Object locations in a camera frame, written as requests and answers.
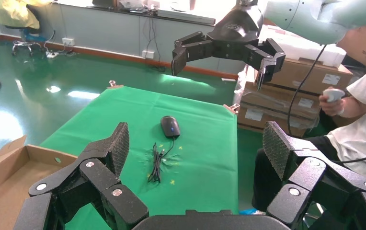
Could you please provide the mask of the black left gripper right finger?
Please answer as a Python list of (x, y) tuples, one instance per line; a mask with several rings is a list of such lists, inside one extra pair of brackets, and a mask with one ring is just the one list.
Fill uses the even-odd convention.
[(311, 142), (265, 124), (263, 149), (284, 185), (266, 214), (296, 229), (312, 203), (325, 207), (348, 230), (366, 230), (366, 178), (330, 161)]

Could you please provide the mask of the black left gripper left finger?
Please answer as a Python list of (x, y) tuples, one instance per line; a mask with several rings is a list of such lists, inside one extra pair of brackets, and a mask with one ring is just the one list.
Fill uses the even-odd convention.
[(111, 229), (133, 229), (149, 210), (120, 180), (129, 141), (128, 124), (121, 122), (110, 137), (89, 143), (73, 163), (34, 183), (14, 228), (63, 230), (91, 204)]

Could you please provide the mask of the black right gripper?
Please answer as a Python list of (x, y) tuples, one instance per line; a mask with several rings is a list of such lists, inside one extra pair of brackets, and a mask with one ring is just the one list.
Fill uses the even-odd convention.
[(286, 53), (272, 38), (259, 42), (263, 14), (256, 5), (235, 6), (204, 35), (198, 31), (174, 41), (172, 75), (177, 76), (187, 62), (209, 57), (243, 59), (257, 70), (256, 87), (270, 82), (282, 69)]

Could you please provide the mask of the person hand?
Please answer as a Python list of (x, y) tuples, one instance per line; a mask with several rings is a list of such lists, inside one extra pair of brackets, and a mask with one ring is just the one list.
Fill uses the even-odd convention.
[(320, 95), (319, 103), (322, 111), (329, 116), (340, 115), (344, 110), (344, 101), (343, 99), (339, 99), (337, 101), (328, 102), (328, 96)]

